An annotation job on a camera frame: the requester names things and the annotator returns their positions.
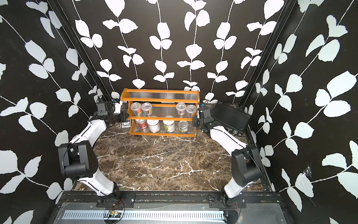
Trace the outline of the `orange wooden glass shelf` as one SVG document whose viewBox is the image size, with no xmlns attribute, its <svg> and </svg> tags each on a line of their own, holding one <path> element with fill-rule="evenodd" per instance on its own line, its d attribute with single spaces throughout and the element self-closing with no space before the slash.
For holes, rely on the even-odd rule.
<svg viewBox="0 0 358 224">
<path fill-rule="evenodd" d="M 200 102 L 199 91 L 179 91 L 179 90 L 145 90 L 145 89 L 128 89 L 125 88 L 120 96 L 121 101 L 128 102 L 129 114 L 128 119 L 132 120 L 130 135 L 150 135 L 150 136 L 176 136 L 176 137 L 196 137 L 197 130 L 192 126 L 192 118 L 187 115 L 179 116 L 177 114 L 176 105 L 178 103 L 185 103 L 186 105 L 197 106 Z M 135 116 L 130 108 L 131 104 L 138 102 L 151 103 L 153 112 L 150 116 L 142 113 L 140 116 Z M 157 133 L 152 133 L 148 129 L 147 132 L 141 131 L 137 124 L 136 119 L 145 120 L 159 120 L 161 129 Z M 175 131 L 167 133 L 164 130 L 163 120 L 174 120 Z M 187 121 L 189 123 L 188 132 L 180 133 L 178 123 L 180 121 Z"/>
</svg>

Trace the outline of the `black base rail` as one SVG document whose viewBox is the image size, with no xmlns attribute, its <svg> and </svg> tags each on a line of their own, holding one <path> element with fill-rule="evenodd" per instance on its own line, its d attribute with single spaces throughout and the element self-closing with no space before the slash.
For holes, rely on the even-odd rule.
<svg viewBox="0 0 358 224">
<path fill-rule="evenodd" d="M 249 204 L 277 203 L 284 207 L 280 194 L 266 191 L 244 191 L 233 199 L 226 199 L 220 191 L 122 191 L 126 208 L 145 203 L 204 203 L 210 208 L 246 208 Z"/>
</svg>

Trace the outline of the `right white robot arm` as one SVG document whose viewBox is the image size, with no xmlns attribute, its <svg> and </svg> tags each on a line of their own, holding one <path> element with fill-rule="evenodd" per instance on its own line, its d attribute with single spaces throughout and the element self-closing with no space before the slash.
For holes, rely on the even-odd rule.
<svg viewBox="0 0 358 224">
<path fill-rule="evenodd" d="M 238 197 L 249 185 L 263 177 L 263 164 L 258 148 L 247 145 L 230 134 L 220 122 L 214 120 L 207 106 L 198 108 L 193 126 L 200 128 L 231 155 L 232 178 L 223 188 L 227 201 Z"/>
</svg>

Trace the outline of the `black hard case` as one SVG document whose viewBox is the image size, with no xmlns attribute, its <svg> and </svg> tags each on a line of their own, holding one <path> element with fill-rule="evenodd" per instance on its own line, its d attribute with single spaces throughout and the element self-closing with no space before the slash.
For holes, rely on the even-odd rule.
<svg viewBox="0 0 358 224">
<path fill-rule="evenodd" d="M 243 134 L 248 126 L 250 115 L 232 106 L 218 102 L 213 109 L 211 115 L 215 121 L 231 134 Z"/>
</svg>

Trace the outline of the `red tomato seed jar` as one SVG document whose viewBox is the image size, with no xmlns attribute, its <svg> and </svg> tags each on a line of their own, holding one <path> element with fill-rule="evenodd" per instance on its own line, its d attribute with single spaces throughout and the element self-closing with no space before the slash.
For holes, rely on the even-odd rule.
<svg viewBox="0 0 358 224">
<path fill-rule="evenodd" d="M 146 122 L 145 119 L 136 119 L 136 124 L 138 126 L 138 128 L 143 131 L 143 132 L 147 132 L 148 131 L 148 124 Z"/>
</svg>

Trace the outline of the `small green circuit board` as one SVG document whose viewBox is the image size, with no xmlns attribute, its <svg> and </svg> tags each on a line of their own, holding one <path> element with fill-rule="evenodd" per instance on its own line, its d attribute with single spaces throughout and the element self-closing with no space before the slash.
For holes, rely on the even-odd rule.
<svg viewBox="0 0 358 224">
<path fill-rule="evenodd" d="M 121 215 L 122 215 L 121 211 L 110 211 L 108 213 L 108 219 L 109 218 L 121 218 Z"/>
</svg>

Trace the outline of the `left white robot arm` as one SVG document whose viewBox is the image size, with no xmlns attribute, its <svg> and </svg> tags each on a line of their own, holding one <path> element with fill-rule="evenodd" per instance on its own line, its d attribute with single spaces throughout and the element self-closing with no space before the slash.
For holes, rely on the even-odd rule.
<svg viewBox="0 0 358 224">
<path fill-rule="evenodd" d="M 58 147 L 62 175 L 87 185 L 102 198 L 120 199 L 121 196 L 117 184 L 100 171 L 93 146 L 108 127 L 127 121 L 129 115 L 121 111 L 122 104 L 115 100 L 97 103 L 97 111 L 84 130 Z"/>
</svg>

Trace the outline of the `white label seed jar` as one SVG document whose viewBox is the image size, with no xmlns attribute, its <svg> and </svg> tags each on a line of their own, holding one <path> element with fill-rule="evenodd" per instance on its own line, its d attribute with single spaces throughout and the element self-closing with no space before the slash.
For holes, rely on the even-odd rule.
<svg viewBox="0 0 358 224">
<path fill-rule="evenodd" d="M 148 128 L 150 130 L 150 132 L 152 133 L 157 133 L 160 131 L 160 123 L 159 123 L 159 120 L 147 120 L 147 125 L 148 125 Z"/>
</svg>

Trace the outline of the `green label seed jar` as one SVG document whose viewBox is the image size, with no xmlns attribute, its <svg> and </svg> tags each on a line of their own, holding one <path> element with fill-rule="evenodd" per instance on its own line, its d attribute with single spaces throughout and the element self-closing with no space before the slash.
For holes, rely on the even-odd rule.
<svg viewBox="0 0 358 224">
<path fill-rule="evenodd" d="M 175 121 L 174 120 L 163 120 L 164 129 L 167 133 L 172 133 L 175 131 Z"/>
</svg>

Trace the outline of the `clear seed jar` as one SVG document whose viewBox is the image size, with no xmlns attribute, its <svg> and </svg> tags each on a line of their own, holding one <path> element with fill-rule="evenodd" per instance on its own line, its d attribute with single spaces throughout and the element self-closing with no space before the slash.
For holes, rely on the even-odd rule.
<svg viewBox="0 0 358 224">
<path fill-rule="evenodd" d="M 197 116 L 197 106 L 188 105 L 186 107 L 186 114 L 189 118 L 193 118 L 193 117 Z"/>
<path fill-rule="evenodd" d="M 142 114 L 142 105 L 138 102 L 131 104 L 131 110 L 135 116 L 140 116 Z"/>
<path fill-rule="evenodd" d="M 153 112 L 153 106 L 151 103 L 143 103 L 141 106 L 142 111 L 145 113 L 146 116 L 150 116 Z"/>
<path fill-rule="evenodd" d="M 177 114 L 179 116 L 184 116 L 186 113 L 186 104 L 185 103 L 178 103 L 176 105 Z"/>
</svg>

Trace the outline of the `multicolour label seed jar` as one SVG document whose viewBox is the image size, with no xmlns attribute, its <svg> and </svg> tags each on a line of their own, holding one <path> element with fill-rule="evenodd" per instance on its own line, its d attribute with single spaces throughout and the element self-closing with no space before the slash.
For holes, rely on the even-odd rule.
<svg viewBox="0 0 358 224">
<path fill-rule="evenodd" d="M 178 123 L 178 127 L 179 127 L 180 133 L 187 133 L 187 132 L 188 132 L 189 123 L 188 123 L 187 121 L 180 121 L 180 122 Z"/>
</svg>

